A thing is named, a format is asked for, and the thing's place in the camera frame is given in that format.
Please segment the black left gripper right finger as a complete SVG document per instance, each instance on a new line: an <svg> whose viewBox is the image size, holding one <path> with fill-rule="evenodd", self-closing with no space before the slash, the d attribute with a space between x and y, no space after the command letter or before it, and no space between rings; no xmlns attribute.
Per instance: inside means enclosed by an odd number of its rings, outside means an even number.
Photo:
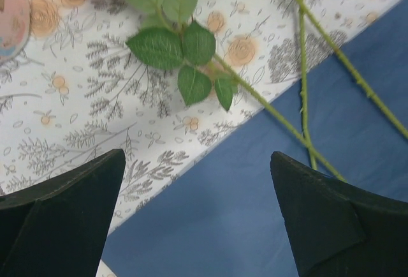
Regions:
<svg viewBox="0 0 408 277"><path fill-rule="evenodd" d="M282 152L270 170L299 276L407 276L407 203Z"/></svg>

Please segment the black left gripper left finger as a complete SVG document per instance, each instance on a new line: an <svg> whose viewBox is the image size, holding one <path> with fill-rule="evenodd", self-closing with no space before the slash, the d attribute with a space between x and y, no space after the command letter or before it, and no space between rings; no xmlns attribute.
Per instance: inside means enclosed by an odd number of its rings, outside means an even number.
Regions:
<svg viewBox="0 0 408 277"><path fill-rule="evenodd" d="M124 175L122 149L1 197L1 276L95 276Z"/></svg>

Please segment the blue wrapping paper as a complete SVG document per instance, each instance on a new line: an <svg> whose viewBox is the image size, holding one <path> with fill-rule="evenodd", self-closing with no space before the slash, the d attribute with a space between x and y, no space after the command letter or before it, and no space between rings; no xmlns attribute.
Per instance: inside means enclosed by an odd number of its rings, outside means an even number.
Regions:
<svg viewBox="0 0 408 277"><path fill-rule="evenodd" d="M309 74L317 147L365 190L407 200L407 143L334 57ZM260 112L126 220L103 260L117 276L296 276L270 175L282 151L305 151Z"/></svg>

